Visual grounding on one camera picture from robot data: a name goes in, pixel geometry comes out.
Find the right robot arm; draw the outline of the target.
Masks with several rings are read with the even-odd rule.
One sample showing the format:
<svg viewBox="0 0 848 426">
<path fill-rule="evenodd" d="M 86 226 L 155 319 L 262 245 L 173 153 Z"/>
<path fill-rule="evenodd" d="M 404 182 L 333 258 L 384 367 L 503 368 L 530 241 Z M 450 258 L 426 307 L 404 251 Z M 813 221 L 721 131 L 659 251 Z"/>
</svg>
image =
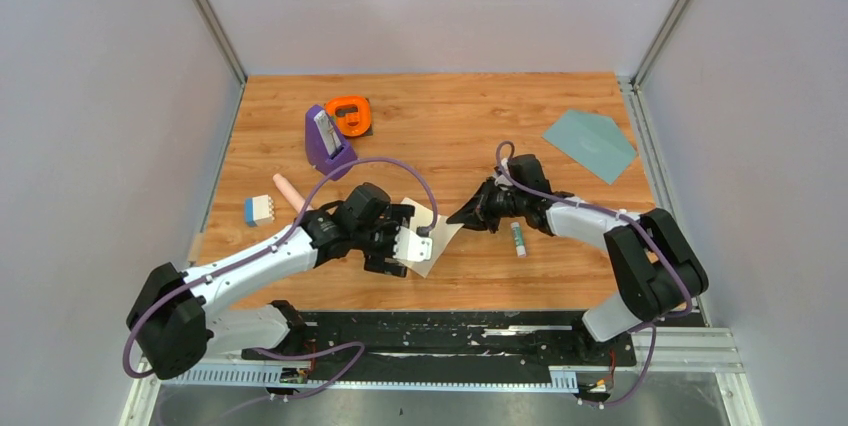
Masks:
<svg viewBox="0 0 848 426">
<path fill-rule="evenodd" d="M 570 338 L 573 354 L 584 363 L 598 362 L 613 338 L 685 308 L 709 287 L 706 271 L 668 211 L 614 211 L 553 191 L 532 154 L 503 160 L 447 221 L 494 233 L 504 218 L 522 218 L 548 236 L 577 240 L 608 255 L 618 290 L 587 310 Z"/>
</svg>

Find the beige letter paper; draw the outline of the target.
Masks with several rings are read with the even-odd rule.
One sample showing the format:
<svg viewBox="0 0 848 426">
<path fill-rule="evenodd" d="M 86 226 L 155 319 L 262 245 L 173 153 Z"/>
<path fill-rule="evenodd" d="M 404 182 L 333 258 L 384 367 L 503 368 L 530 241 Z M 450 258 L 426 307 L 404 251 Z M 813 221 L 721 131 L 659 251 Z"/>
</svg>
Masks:
<svg viewBox="0 0 848 426">
<path fill-rule="evenodd" d="M 419 244 L 420 240 L 415 242 L 415 236 L 418 236 L 419 228 L 430 225 L 433 219 L 433 211 L 408 197 L 404 198 L 401 204 L 414 208 L 413 215 L 405 228 L 409 231 L 407 234 L 408 243 Z M 399 258 L 398 261 L 416 274 L 426 278 L 447 249 L 452 238 L 462 228 L 461 224 L 448 224 L 446 220 L 445 216 L 439 214 L 435 228 L 427 234 L 427 238 L 431 240 L 430 256 L 427 260 L 424 260 L 419 254 L 419 248 L 415 257 L 407 255 Z"/>
</svg>

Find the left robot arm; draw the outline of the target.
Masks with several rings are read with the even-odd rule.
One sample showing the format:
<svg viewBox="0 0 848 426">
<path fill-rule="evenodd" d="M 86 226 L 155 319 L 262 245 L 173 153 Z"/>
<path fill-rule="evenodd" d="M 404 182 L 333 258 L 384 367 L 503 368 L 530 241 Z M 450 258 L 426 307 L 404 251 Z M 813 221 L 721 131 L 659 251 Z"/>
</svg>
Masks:
<svg viewBox="0 0 848 426">
<path fill-rule="evenodd" d="M 126 349 L 139 346 L 150 368 L 125 367 L 133 378 L 175 378 L 208 354 L 271 349 L 298 357 L 306 332 L 280 302 L 233 311 L 231 305 L 266 285 L 315 269 L 359 251 L 364 268 L 403 276 L 408 262 L 430 259 L 428 230 L 412 223 L 416 209 L 394 203 L 379 187 L 364 183 L 344 201 L 308 209 L 298 223 L 211 264 L 179 271 L 172 263 L 154 268 L 126 320 Z"/>
</svg>

